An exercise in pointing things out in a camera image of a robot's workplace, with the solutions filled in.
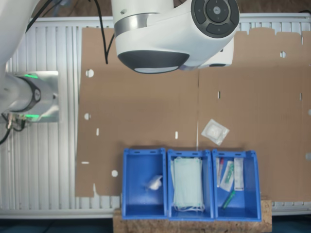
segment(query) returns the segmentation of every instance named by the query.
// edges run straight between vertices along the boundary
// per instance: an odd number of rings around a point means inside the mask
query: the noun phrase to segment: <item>white paper item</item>
[[[217,123],[215,120],[211,119],[209,123],[203,129],[201,135],[207,137],[212,142],[221,145],[227,134],[229,133],[229,129],[221,124]]]
[[[158,190],[162,186],[162,176],[154,176],[147,184],[147,189]]]
[[[220,188],[222,188],[227,192],[230,192],[233,181],[234,181],[234,163],[233,161],[228,161],[227,166],[225,168],[223,179],[220,183]]]
[[[244,190],[244,177],[243,177],[243,158],[234,159],[234,190]]]
[[[220,158],[216,158],[216,175],[217,175],[217,187],[219,187],[220,184],[220,176],[219,174],[219,162],[220,162]]]

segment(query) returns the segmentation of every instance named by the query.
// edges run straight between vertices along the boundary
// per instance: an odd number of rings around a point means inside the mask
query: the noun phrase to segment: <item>small tube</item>
[[[233,190],[233,191],[230,193],[229,197],[228,197],[227,200],[224,202],[224,204],[223,204],[223,209],[225,209],[225,208],[229,205],[229,203],[230,203],[231,200],[234,198],[234,196],[235,196],[235,190]]]
[[[221,158],[218,173],[217,173],[217,187],[220,186],[220,176],[222,174],[223,166],[224,166],[224,158]]]

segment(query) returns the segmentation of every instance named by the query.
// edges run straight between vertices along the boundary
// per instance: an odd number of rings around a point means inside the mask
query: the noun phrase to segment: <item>green led light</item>
[[[28,114],[28,115],[26,115],[26,117],[39,118],[40,115],[31,115],[31,114]]]
[[[38,76],[33,75],[33,74],[25,74],[25,77],[29,77],[29,78],[34,78],[34,79],[38,79]]]

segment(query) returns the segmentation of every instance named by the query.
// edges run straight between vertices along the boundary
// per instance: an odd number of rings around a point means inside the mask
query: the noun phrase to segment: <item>green syringe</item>
[[[225,209],[225,208],[229,205],[229,203],[230,203],[231,200],[234,198],[234,196],[235,196],[235,190],[233,190],[233,191],[230,193],[230,195],[229,195],[229,197],[227,198],[227,200],[225,200],[225,202],[224,202],[224,204],[223,204],[223,209]]]

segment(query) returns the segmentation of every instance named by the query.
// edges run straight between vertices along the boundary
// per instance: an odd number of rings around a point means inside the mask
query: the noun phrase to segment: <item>circular button panel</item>
[[[230,35],[240,21],[236,0],[192,0],[191,15],[197,28],[212,38]]]
[[[229,8],[224,0],[209,0],[206,14],[215,23],[224,22],[229,15]]]

